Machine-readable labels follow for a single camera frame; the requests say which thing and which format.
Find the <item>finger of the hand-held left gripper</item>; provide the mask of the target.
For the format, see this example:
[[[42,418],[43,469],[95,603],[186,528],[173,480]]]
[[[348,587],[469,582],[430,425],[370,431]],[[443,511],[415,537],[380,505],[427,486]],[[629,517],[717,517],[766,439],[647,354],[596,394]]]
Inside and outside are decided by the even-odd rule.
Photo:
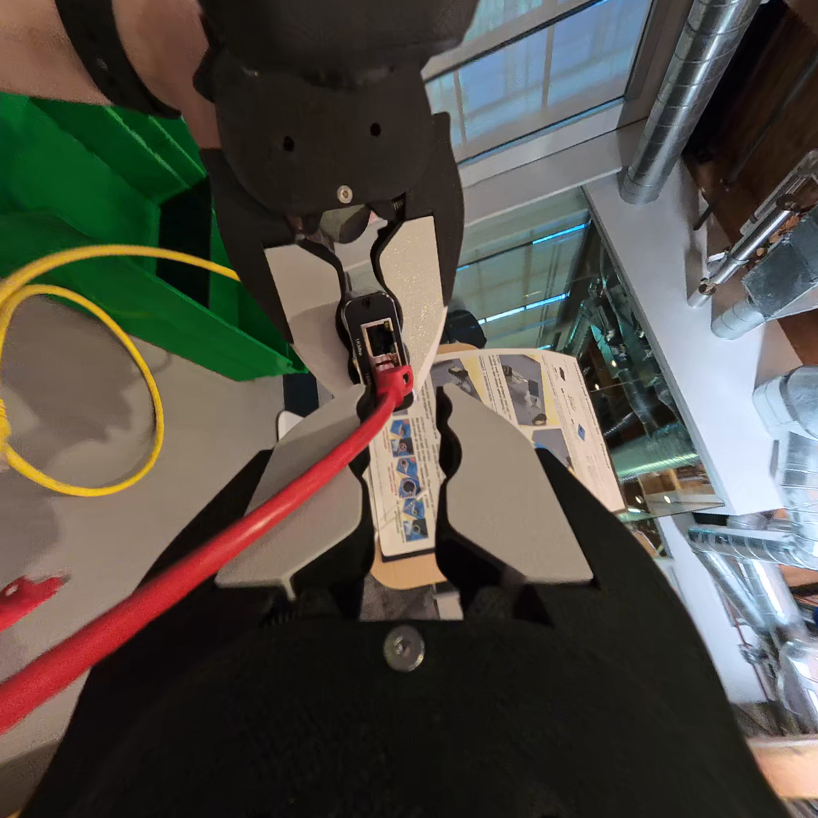
[[[265,250],[271,279],[301,362],[337,397],[354,383],[349,335],[340,318],[341,278],[335,262],[305,244]]]
[[[377,263],[384,287],[401,308],[403,343],[414,384],[421,387],[437,355],[446,316],[434,218],[397,226]]]

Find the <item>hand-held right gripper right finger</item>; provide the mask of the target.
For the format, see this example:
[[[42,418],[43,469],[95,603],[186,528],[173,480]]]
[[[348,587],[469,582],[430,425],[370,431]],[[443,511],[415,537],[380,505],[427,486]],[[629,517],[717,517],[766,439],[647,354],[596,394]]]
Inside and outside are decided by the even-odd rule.
[[[591,567],[534,447],[502,415],[456,386],[436,391],[438,522],[501,573],[585,585]]]

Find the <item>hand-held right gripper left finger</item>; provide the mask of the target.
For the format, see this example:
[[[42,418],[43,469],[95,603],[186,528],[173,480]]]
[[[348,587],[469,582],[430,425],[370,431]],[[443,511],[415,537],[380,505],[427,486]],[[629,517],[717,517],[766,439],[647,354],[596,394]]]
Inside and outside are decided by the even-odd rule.
[[[356,384],[302,419],[274,446],[251,497],[252,512],[334,450],[361,424],[369,394]],[[220,588],[284,589],[294,597],[296,574],[351,536],[365,521],[369,497],[351,465],[217,573]]]

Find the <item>black ethernet splitter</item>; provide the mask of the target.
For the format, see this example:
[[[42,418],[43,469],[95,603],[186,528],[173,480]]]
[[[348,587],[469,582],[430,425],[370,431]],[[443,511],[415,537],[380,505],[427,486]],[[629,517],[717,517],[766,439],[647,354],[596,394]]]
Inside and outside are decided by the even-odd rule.
[[[397,305],[386,291],[343,293],[336,328],[349,355],[353,383],[363,383],[373,390],[381,369],[409,363]]]

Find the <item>green plastic bin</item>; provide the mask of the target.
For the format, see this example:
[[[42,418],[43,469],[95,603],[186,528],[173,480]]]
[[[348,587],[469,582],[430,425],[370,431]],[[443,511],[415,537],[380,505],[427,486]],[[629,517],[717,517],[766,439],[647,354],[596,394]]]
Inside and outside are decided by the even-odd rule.
[[[140,245],[230,267],[210,179],[181,119],[2,93],[2,277],[49,253]],[[307,371],[238,281],[164,259],[43,276],[126,332],[235,381]]]

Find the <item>person's left hand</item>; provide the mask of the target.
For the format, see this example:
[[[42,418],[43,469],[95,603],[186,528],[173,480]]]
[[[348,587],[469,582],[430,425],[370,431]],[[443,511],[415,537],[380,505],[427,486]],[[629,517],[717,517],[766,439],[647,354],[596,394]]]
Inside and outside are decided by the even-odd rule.
[[[208,48],[196,1],[115,1],[128,59],[151,94],[177,110],[200,148],[219,148],[216,110],[193,77]]]

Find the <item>dark flat pad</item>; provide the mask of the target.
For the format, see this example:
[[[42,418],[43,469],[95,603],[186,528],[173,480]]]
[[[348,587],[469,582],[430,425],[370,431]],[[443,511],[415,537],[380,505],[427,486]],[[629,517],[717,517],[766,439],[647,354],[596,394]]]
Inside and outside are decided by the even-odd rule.
[[[285,374],[281,377],[283,409],[299,418],[305,418],[334,396],[312,373]]]

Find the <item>printed instruction sheet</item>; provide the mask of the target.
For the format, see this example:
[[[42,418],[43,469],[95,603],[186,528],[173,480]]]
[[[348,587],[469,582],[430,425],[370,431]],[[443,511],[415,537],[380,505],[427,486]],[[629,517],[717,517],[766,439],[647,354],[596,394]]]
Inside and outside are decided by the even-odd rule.
[[[438,463],[440,434],[435,419],[437,389],[455,392],[501,417],[497,432],[479,431],[469,455],[476,478],[466,499],[477,512],[510,507],[501,490],[510,482],[491,455],[506,456],[501,435],[515,430],[535,448],[554,455],[613,513],[624,511],[619,480],[608,454],[588,388],[575,359],[534,350],[447,353],[431,366],[412,405],[396,412],[370,445],[373,516],[384,561],[429,554],[435,545],[434,516],[444,473]]]

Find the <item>glass window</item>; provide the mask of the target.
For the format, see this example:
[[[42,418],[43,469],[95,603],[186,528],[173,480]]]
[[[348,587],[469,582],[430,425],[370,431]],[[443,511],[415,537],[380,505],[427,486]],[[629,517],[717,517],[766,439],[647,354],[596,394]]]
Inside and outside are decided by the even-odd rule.
[[[424,69],[465,164],[621,103],[654,2],[482,1],[464,41]]]

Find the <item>black wrist band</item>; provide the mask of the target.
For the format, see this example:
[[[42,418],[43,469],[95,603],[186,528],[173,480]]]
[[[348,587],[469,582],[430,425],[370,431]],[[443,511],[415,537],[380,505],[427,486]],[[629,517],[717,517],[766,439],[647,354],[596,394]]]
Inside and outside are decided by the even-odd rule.
[[[116,107],[179,120],[143,83],[118,33],[112,1],[56,1],[57,14],[83,67],[97,89]]]

